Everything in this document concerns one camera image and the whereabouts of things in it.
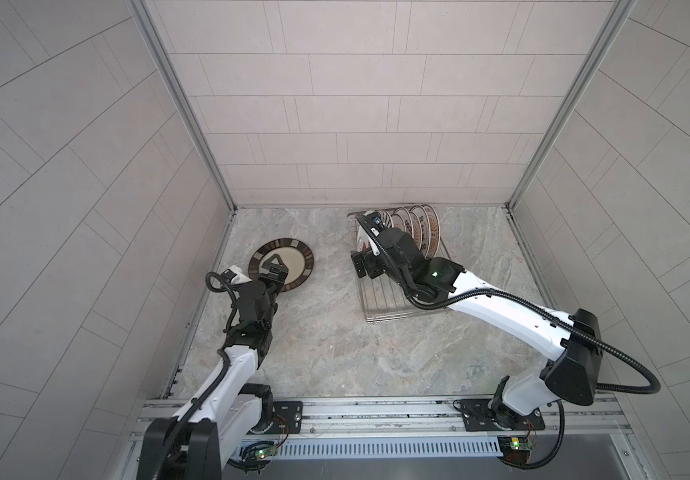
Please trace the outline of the brown striped rim plate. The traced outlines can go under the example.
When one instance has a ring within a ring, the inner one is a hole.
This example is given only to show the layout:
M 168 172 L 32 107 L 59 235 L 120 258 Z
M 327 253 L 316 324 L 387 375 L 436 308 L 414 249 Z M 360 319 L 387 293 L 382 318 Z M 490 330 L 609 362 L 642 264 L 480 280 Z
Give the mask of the brown striped rim plate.
M 301 240 L 280 238 L 269 241 L 255 251 L 248 264 L 248 276 L 252 280 L 259 280 L 260 275 L 268 271 L 264 264 L 275 257 L 288 269 L 281 292 L 301 286 L 312 274 L 315 261 L 310 247 Z

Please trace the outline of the white blue leaf plate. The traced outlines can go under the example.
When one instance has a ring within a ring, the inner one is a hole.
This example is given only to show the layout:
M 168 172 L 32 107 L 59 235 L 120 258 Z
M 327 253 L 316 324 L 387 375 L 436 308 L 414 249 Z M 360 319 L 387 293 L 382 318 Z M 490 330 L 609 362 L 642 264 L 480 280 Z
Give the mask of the white blue leaf plate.
M 385 228 L 393 228 L 394 227 L 392 214 L 389 211 L 379 210 L 378 213 L 379 213 L 379 216 L 380 216 L 381 221 L 382 221 Z

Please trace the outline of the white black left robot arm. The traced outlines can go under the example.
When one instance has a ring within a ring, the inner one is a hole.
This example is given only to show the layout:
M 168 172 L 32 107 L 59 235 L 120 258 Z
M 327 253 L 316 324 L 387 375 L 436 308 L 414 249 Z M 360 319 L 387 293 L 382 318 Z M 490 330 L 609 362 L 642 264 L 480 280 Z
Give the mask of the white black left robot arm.
M 231 299 L 220 363 L 186 405 L 150 424 L 138 479 L 220 479 L 243 437 L 272 425 L 271 388 L 250 378 L 269 352 L 276 299 L 287 275 L 279 255 L 261 265 L 257 280 L 236 266 L 206 275 L 210 291 L 226 292 Z

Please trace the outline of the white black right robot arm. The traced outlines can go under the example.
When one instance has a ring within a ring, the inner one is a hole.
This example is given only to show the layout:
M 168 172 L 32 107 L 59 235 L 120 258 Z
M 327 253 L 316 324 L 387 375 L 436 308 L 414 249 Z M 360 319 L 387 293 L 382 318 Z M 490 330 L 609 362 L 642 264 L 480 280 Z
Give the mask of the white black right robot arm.
M 595 398 L 602 353 L 591 343 L 598 324 L 588 312 L 579 321 L 484 282 L 442 257 L 427 259 L 413 238 L 387 228 L 375 213 L 359 215 L 358 233 L 368 246 L 351 255 L 358 276 L 387 275 L 418 309 L 449 308 L 483 320 L 527 343 L 542 358 L 515 377 L 504 377 L 488 404 L 489 416 L 504 429 L 557 400 L 589 406 Z

